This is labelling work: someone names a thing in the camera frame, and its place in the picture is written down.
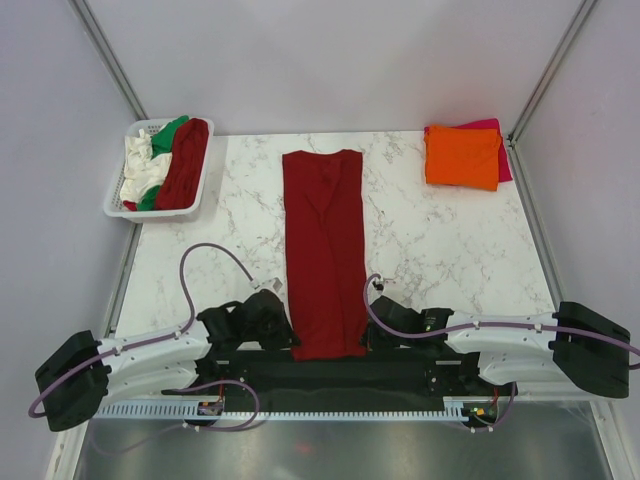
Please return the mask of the dark red t-shirt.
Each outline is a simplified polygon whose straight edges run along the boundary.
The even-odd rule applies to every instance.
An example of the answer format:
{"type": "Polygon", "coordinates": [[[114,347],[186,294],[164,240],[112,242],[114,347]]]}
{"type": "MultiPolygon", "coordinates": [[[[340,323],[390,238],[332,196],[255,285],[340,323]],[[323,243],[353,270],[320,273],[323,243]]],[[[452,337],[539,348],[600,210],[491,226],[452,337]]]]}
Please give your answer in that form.
{"type": "Polygon", "coordinates": [[[287,298],[297,361],[362,356],[367,326],[363,155],[283,155],[287,298]]]}

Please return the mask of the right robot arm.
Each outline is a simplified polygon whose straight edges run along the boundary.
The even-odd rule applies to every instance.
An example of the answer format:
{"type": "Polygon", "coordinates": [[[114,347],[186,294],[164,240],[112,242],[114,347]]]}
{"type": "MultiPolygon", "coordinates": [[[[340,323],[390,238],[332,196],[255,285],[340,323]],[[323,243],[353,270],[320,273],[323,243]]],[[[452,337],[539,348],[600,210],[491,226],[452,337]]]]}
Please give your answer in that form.
{"type": "Polygon", "coordinates": [[[459,384],[469,393],[490,385],[569,382],[595,396],[629,395],[630,357],[638,352],[629,331],[580,303],[563,302],[550,313],[482,316],[415,311],[381,296],[366,309],[366,346],[456,362],[459,384]]]}

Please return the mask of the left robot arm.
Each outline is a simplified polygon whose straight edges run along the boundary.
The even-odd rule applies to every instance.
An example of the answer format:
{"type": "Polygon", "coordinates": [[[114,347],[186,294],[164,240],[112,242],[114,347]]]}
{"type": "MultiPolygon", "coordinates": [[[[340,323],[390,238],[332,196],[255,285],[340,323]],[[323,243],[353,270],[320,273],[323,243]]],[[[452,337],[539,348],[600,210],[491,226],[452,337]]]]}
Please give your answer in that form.
{"type": "Polygon", "coordinates": [[[61,432],[120,400],[211,392],[220,378],[218,360],[250,342],[266,351],[300,343],[283,302],[269,290],[207,308],[192,322],[158,332],[105,339],[88,330],[78,332],[36,370],[41,397],[32,415],[61,432]]]}

